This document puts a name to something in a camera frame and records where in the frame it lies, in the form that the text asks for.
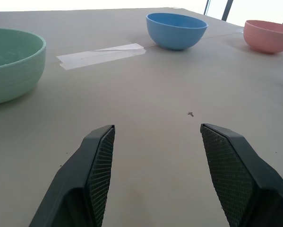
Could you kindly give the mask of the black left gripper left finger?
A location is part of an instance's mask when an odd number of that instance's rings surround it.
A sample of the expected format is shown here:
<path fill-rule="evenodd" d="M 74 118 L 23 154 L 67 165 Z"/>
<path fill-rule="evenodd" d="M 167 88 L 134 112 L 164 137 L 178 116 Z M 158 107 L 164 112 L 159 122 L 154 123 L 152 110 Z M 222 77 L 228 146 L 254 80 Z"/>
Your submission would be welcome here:
<path fill-rule="evenodd" d="M 29 227 L 102 227 L 114 139 L 114 125 L 84 137 L 56 173 Z"/>

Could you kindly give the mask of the white tape strip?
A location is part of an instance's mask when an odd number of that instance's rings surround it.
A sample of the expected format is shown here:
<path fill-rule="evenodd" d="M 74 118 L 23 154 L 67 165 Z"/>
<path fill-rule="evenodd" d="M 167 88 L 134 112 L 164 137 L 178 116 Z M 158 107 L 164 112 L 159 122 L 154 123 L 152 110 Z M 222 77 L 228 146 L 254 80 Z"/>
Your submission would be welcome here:
<path fill-rule="evenodd" d="M 128 57 L 134 57 L 145 53 L 146 50 L 143 46 L 134 43 L 99 50 L 60 55 L 57 56 L 57 58 L 61 62 L 60 66 L 63 69 L 71 70 Z"/>

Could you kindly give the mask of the red bowl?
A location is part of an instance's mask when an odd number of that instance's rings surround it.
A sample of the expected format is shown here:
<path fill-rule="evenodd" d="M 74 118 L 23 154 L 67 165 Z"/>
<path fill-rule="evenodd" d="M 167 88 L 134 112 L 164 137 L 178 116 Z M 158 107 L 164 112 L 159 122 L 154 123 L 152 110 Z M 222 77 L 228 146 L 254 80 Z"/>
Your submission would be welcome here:
<path fill-rule="evenodd" d="M 251 49 L 264 53 L 283 52 L 283 24 L 247 20 L 243 29 L 245 42 Z"/>

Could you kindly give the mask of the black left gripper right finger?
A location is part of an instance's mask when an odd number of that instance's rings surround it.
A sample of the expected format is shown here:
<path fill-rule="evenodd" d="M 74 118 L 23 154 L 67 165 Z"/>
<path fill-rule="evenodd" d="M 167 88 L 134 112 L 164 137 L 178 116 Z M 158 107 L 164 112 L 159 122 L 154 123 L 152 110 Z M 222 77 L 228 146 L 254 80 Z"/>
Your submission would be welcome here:
<path fill-rule="evenodd" d="M 230 227 L 283 227 L 283 178 L 240 134 L 200 127 L 214 189 Z"/>

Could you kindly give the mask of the blue bowl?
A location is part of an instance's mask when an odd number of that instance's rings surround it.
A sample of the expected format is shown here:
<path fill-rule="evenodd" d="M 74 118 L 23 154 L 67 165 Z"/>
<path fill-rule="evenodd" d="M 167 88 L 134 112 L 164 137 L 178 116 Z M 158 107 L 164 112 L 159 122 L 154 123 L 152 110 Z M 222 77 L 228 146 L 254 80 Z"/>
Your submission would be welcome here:
<path fill-rule="evenodd" d="M 208 24 L 195 17 L 173 13 L 151 13 L 146 16 L 149 36 L 160 47 L 181 51 L 196 45 Z"/>

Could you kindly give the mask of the green bowl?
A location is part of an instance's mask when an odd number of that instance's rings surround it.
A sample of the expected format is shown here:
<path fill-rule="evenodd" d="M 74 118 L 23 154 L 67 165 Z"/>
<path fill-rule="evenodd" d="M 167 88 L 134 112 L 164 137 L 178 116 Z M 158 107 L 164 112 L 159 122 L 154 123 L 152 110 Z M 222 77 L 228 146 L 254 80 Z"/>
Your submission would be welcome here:
<path fill-rule="evenodd" d="M 0 28 L 0 104 L 16 99 L 40 80 L 46 62 L 46 41 L 39 35 Z"/>

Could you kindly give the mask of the dark window frame post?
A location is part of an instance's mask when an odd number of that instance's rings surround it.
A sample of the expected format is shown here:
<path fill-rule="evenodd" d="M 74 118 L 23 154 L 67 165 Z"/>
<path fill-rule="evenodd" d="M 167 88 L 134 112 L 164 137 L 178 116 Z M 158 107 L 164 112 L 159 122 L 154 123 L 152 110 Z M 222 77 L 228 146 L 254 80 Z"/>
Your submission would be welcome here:
<path fill-rule="evenodd" d="M 233 3 L 233 0 L 227 0 L 225 9 L 224 9 L 224 12 L 223 12 L 223 15 L 222 15 L 222 21 L 227 21 L 229 12 L 230 12 L 231 7 L 232 7 L 232 3 Z"/>

